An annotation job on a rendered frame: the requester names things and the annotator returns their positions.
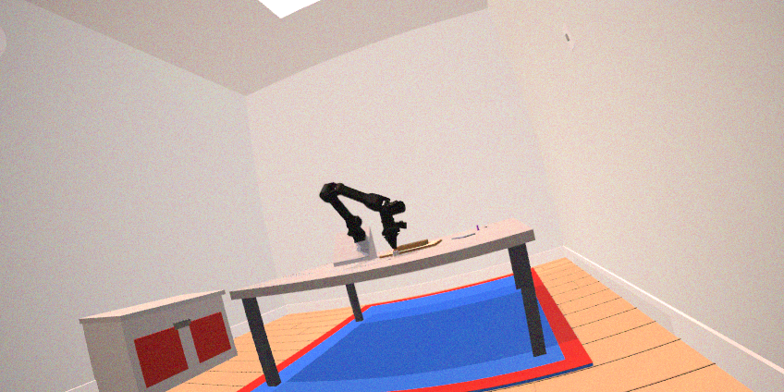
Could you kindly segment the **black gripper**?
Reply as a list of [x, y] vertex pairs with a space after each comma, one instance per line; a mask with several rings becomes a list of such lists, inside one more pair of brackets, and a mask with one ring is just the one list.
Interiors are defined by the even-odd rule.
[[382, 231], [382, 237], [384, 236], [386, 242], [389, 243], [392, 249], [396, 249], [397, 236], [399, 234], [398, 232], [400, 232], [400, 228], [398, 226], [394, 227], [393, 220], [393, 216], [381, 219], [381, 223], [383, 224], [384, 228]]

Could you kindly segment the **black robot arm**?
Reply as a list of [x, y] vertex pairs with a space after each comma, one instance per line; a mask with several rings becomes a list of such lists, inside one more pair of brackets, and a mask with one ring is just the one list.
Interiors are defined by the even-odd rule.
[[[402, 214], [406, 211], [405, 203], [402, 201], [390, 202], [390, 199], [375, 193], [364, 193], [350, 187], [344, 186], [343, 183], [328, 183], [324, 184], [319, 196], [325, 201], [329, 202], [336, 211], [346, 221], [348, 228], [348, 235], [354, 238], [354, 242], [366, 240], [365, 231], [361, 228], [362, 220], [358, 215], [354, 215], [351, 211], [341, 202], [337, 196], [344, 196], [353, 201], [360, 202], [366, 208], [378, 212], [381, 219]], [[383, 201], [385, 201], [384, 205]]]

